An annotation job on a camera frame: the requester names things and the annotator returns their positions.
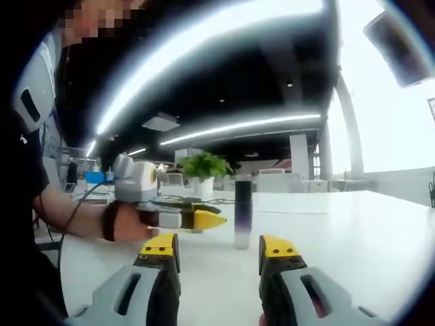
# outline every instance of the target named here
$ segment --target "cylindrical container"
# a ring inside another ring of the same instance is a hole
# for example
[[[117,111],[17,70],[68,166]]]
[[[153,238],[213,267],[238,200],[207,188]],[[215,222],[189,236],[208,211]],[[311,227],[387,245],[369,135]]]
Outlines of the cylindrical container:
[[[106,180],[107,181],[113,181],[115,179],[115,174],[113,171],[107,171],[106,172]]]
[[[248,249],[252,230],[252,181],[236,181],[234,205],[234,244]]]

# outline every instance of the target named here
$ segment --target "hand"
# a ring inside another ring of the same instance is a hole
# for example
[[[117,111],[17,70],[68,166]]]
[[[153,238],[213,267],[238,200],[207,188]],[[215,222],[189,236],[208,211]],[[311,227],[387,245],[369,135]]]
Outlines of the hand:
[[[258,326],[267,326],[266,316],[264,314],[260,316],[260,320],[258,321]]]
[[[155,219],[153,212],[138,211],[132,204],[121,203],[114,222],[115,241],[146,240],[157,236],[158,230],[150,227],[157,226]]]

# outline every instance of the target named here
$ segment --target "blue box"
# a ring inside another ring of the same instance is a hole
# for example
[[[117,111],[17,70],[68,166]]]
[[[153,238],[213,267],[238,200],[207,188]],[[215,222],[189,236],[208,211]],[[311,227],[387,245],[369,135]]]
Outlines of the blue box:
[[[101,183],[105,180],[104,173],[97,171],[86,171],[84,178],[87,183]]]

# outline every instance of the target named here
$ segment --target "black ceiling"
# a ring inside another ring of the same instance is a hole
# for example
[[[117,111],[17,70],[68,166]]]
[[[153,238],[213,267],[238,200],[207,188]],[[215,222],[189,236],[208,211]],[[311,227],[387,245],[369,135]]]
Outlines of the black ceiling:
[[[134,67],[133,62],[151,52],[186,16],[193,15],[193,8],[197,11],[217,2],[222,1],[149,1],[122,29],[102,31],[110,37],[64,49],[57,75],[58,112],[68,145],[83,147],[92,139],[105,109],[104,99],[120,86],[123,73]],[[325,0],[326,9],[320,16],[277,21],[208,43],[141,92],[128,112],[99,139],[96,154],[112,158],[122,151],[147,147],[144,158],[173,160],[175,149],[194,145],[228,158],[255,151],[259,159],[283,158],[289,153],[290,133],[284,131],[295,133],[295,129],[308,133],[309,142],[314,143],[313,130],[320,127],[319,122],[260,130],[282,131],[279,134],[200,139],[167,148],[158,145],[161,140],[207,126],[300,112],[324,113],[336,75],[333,3]],[[142,128],[157,112],[176,117],[181,126],[165,133]],[[235,136],[257,131],[244,130]]]

